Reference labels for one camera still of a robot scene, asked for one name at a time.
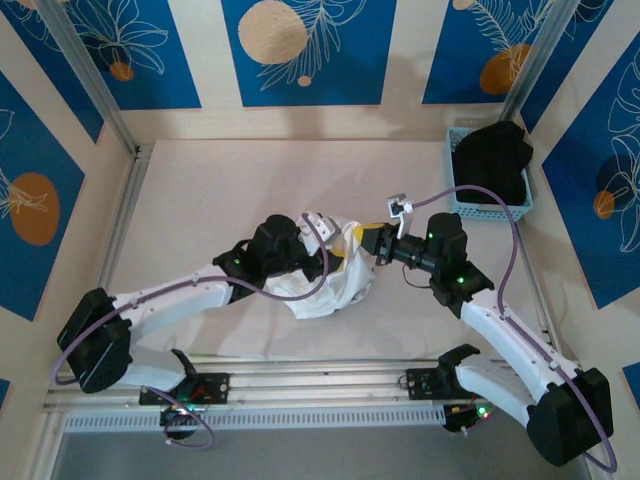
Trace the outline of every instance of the black object in basket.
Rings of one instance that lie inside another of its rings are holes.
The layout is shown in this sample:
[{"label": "black object in basket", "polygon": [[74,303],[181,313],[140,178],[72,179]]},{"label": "black object in basket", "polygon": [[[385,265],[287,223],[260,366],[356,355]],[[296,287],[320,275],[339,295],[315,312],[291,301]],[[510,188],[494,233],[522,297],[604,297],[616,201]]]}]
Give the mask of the black object in basket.
[{"label": "black object in basket", "polygon": [[[524,141],[524,130],[503,121],[476,130],[462,139],[453,152],[456,185],[488,188],[507,205],[522,205],[527,188],[522,170],[533,156],[533,147]],[[460,202],[495,204],[490,196],[471,190],[456,192]]]}]

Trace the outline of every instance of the purple cable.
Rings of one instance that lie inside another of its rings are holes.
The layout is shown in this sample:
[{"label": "purple cable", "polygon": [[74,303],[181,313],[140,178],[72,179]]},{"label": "purple cable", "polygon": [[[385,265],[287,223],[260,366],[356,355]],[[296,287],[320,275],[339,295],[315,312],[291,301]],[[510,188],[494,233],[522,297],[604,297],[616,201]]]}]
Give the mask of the purple cable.
[{"label": "purple cable", "polygon": [[[240,280],[239,278],[234,278],[234,277],[227,277],[224,275],[209,275],[209,276],[205,276],[205,277],[200,277],[198,279],[197,283],[210,283],[210,282],[227,282],[227,283],[233,283],[236,285],[240,285],[241,287],[247,288],[249,290],[251,290],[252,292],[255,292],[257,294],[262,295],[263,297],[267,297],[270,298],[272,300],[282,300],[284,302],[297,302],[300,300],[305,300],[313,295],[315,295],[318,290],[320,290],[322,288],[322,286],[324,285],[324,283],[327,280],[327,276],[329,275],[329,253],[327,252],[327,247],[324,244],[324,240],[322,240],[322,237],[320,236],[320,233],[318,233],[318,230],[316,230],[316,228],[313,226],[313,224],[311,223],[311,221],[309,220],[309,218],[307,217],[306,213],[303,213],[302,215],[302,219],[307,223],[307,225],[309,226],[309,228],[311,229],[311,232],[313,233],[313,235],[316,237],[316,240],[318,241],[318,245],[320,245],[320,251],[322,252],[322,276],[320,277],[320,281],[318,282],[318,284],[313,287],[311,290],[309,290],[307,293],[303,293],[302,295],[298,295],[295,297],[284,297],[281,295],[275,295],[271,292],[266,292],[264,290],[259,289],[258,287],[245,282],[244,280]],[[178,282],[175,283],[173,285],[168,285],[164,288],[161,288],[159,290],[156,290],[154,292],[151,292],[147,295],[144,295],[142,297],[140,297],[138,299],[138,302],[136,305],[139,304],[143,304],[145,302],[148,302],[149,300],[153,300],[154,298],[157,297],[161,297],[162,295],[165,295],[167,293],[173,292],[175,290],[179,290],[181,288],[185,288],[185,287],[193,287],[193,280],[184,280],[182,282]],[[98,330],[100,327],[102,327],[104,324],[106,324],[107,322],[109,322],[111,319],[113,319],[115,316],[126,312],[129,309],[134,308],[134,305],[131,303],[125,303],[124,305],[116,308],[115,310],[107,313],[104,317],[102,317],[101,319],[99,319],[96,323],[92,324],[90,327],[88,327],[86,330],[84,330],[80,335],[78,335],[70,344],[67,348],[64,349],[64,351],[62,352],[62,355],[60,356],[60,358],[58,359],[58,361],[55,363],[55,365],[53,366],[53,369],[51,370],[51,381],[55,384],[55,385],[70,385],[72,383],[76,383],[77,379],[73,379],[73,380],[61,380],[60,378],[58,378],[58,373],[60,372],[60,369],[62,368],[62,365],[64,365],[64,363],[67,361],[67,359],[69,358],[69,355],[71,355],[71,353],[78,348],[78,345],[80,345],[89,335],[91,335],[93,332],[95,332],[96,330]],[[209,433],[211,434],[211,438],[209,439],[209,442],[206,444],[206,446],[204,445],[186,445],[183,443],[178,443],[178,442],[174,442],[173,440],[171,440],[171,443],[173,445],[178,445],[178,446],[183,446],[183,447],[189,447],[189,448],[195,448],[195,449],[204,449],[204,448],[209,448],[211,445],[213,445],[213,430],[206,425],[206,423],[204,422],[204,420],[200,419],[200,417],[198,417],[193,411],[191,411],[189,408],[185,407],[184,405],[180,404],[175,398],[171,397],[170,395],[168,395],[165,392],[162,392],[160,390],[157,390],[153,387],[147,387],[149,390],[151,390],[152,392],[156,393],[158,396],[164,398],[165,400],[167,400],[169,403],[172,403],[174,405],[178,405],[180,408],[183,408],[192,418],[194,418],[196,421],[198,421],[199,423],[201,423],[202,425],[204,425],[207,430],[209,431]]]},{"label": "purple cable", "polygon": [[[505,288],[507,286],[507,281],[509,280],[509,277],[511,276],[511,272],[513,271],[513,267],[515,266],[516,257],[518,255],[518,230],[516,229],[516,222],[513,219],[513,216],[511,215],[511,211],[509,210],[509,207],[504,203],[504,201],[498,195],[496,195],[494,192],[492,192],[491,190],[489,190],[487,188],[479,187],[477,185],[459,185],[457,187],[449,188],[448,190],[445,190],[444,192],[441,192],[438,195],[435,195],[435,196],[433,196],[431,198],[428,198],[427,200],[423,200],[422,202],[414,203],[413,204],[413,208],[423,207],[423,206],[428,205],[428,204],[430,204],[432,202],[435,202],[436,200],[441,199],[442,197],[445,197],[445,196],[449,195],[450,193],[458,192],[458,191],[461,191],[461,190],[475,190],[477,192],[482,192],[482,193],[484,193],[486,195],[489,195],[496,202],[498,202],[498,204],[504,210],[504,213],[507,216],[507,219],[509,220],[509,225],[511,226],[511,235],[512,235],[512,238],[513,238],[513,247],[511,249],[511,258],[509,259],[509,265],[507,266],[507,270],[505,271],[504,276],[502,277],[502,281],[500,282],[500,286],[498,287],[498,309],[500,311],[500,314],[502,314],[505,317],[505,320],[509,323],[509,325],[511,325],[511,327],[516,332],[518,332],[518,334],[522,338],[524,338],[527,341],[527,343],[529,343],[531,345],[531,347],[536,352],[538,352],[540,354],[540,356],[542,358],[544,358],[544,360],[547,363],[551,363],[553,361],[553,358],[551,357],[551,355],[549,355],[545,351],[545,349],[542,348],[538,344],[538,342],[535,341],[535,339],[533,337],[531,337],[531,335],[529,335],[522,327],[520,327],[520,325],[518,325],[515,322],[515,320],[513,320],[509,315],[505,315],[505,308],[504,308],[504,303],[503,303],[504,290],[505,290]],[[604,444],[605,450],[607,451],[607,455],[609,456],[610,465],[603,464],[598,459],[594,458],[593,455],[591,455],[591,454],[589,454],[587,452],[585,452],[584,455],[591,462],[593,462],[596,466],[600,467],[605,472],[614,473],[615,471],[618,470],[618,460],[616,459],[616,454],[613,451],[613,447],[611,446],[611,442],[609,441],[609,438],[607,437],[607,434],[605,433],[604,428],[602,427],[602,424],[600,423],[600,420],[598,420],[598,417],[596,416],[595,412],[591,408],[591,405],[589,405],[589,402],[587,401],[587,399],[585,398],[583,393],[578,389],[578,387],[576,386],[574,381],[569,377],[567,372],[565,372],[560,366],[554,368],[554,371],[556,371],[558,373],[558,375],[560,375],[560,377],[562,377],[562,379],[567,383],[567,385],[569,385],[569,388],[571,388],[571,390],[575,394],[576,398],[582,404],[582,407],[587,412],[587,415],[589,416],[589,419],[593,423],[593,426],[595,427],[596,431],[598,432],[598,435],[600,436],[600,439],[602,440],[602,443]]]}]

